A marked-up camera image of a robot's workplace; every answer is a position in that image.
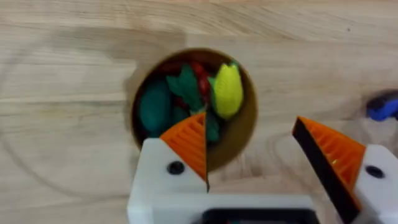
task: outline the brown bowl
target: brown bowl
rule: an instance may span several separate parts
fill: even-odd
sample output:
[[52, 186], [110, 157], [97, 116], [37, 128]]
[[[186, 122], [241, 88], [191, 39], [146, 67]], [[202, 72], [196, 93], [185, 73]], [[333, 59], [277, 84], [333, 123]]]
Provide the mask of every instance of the brown bowl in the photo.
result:
[[163, 59], [149, 71], [132, 98], [131, 131], [136, 144], [141, 150], [144, 135], [136, 111], [139, 99], [145, 89], [144, 87], [154, 78], [169, 75], [168, 72], [175, 74], [175, 71], [172, 71], [173, 68], [167, 68], [165, 65], [191, 61], [202, 63], [208, 71], [214, 72], [218, 71], [222, 63], [235, 62], [239, 65], [239, 72], [242, 78], [244, 91], [242, 107], [236, 115], [225, 122], [220, 133], [220, 140], [207, 149], [207, 166], [210, 172], [231, 162], [242, 152], [252, 136], [257, 120], [257, 100], [252, 81], [243, 66], [232, 57], [211, 49], [187, 49]]

